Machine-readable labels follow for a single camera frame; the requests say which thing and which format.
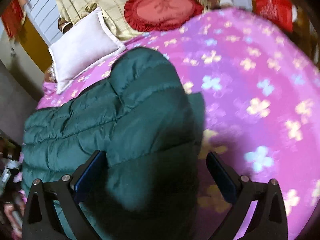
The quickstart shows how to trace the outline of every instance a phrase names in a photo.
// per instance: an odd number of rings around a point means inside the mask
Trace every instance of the ruffled cushion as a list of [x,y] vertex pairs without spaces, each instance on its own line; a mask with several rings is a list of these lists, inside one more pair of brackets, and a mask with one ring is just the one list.
[[202,11],[196,0],[129,0],[124,5],[124,18],[140,32],[167,31],[179,28]]

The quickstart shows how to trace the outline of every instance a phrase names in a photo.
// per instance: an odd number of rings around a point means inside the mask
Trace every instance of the red decoration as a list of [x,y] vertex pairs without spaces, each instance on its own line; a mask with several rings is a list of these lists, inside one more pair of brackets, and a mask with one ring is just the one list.
[[4,28],[10,39],[15,38],[21,29],[24,13],[18,0],[12,0],[2,16]]
[[140,32],[167,31],[179,28],[202,11],[196,0],[129,0],[124,5],[124,18]]
[[256,0],[256,13],[292,32],[292,3],[289,0]]

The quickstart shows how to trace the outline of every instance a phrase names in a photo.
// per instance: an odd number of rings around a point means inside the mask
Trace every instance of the wall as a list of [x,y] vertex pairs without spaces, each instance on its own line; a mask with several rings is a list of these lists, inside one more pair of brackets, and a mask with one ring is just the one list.
[[12,44],[12,47],[16,53],[14,57],[11,56],[9,38],[3,32],[0,38],[0,60],[26,92],[38,101],[43,94],[44,74],[19,43]]
[[3,23],[2,21],[0,21],[0,36],[2,35],[3,31],[4,31]]
[[0,61],[0,129],[20,145],[24,122],[36,105],[36,101],[23,90]]

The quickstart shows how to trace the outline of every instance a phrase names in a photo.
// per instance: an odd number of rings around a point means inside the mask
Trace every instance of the green down jacket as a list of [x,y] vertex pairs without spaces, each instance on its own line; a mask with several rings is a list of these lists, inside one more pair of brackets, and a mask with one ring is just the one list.
[[[173,65],[137,48],[114,63],[109,78],[25,124],[23,189],[72,174],[95,150],[108,168],[80,205],[104,239],[189,239],[196,210],[196,160],[204,102],[186,95]],[[56,210],[68,237],[71,229]]]

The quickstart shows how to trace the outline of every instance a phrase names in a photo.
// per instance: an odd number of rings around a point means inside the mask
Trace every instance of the bed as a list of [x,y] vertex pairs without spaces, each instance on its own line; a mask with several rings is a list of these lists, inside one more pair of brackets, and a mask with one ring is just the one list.
[[[143,33],[125,45],[126,51],[161,52],[175,66],[185,92],[204,96],[194,239],[208,239],[230,209],[205,167],[210,150],[253,181],[279,181],[289,240],[295,239],[320,197],[320,120],[315,114],[320,74],[313,63],[275,25],[235,8],[194,17],[176,30]],[[37,109],[62,106],[108,78],[122,54],[87,70],[60,95],[55,83],[45,82]],[[254,205],[236,238],[244,234],[253,211]]]

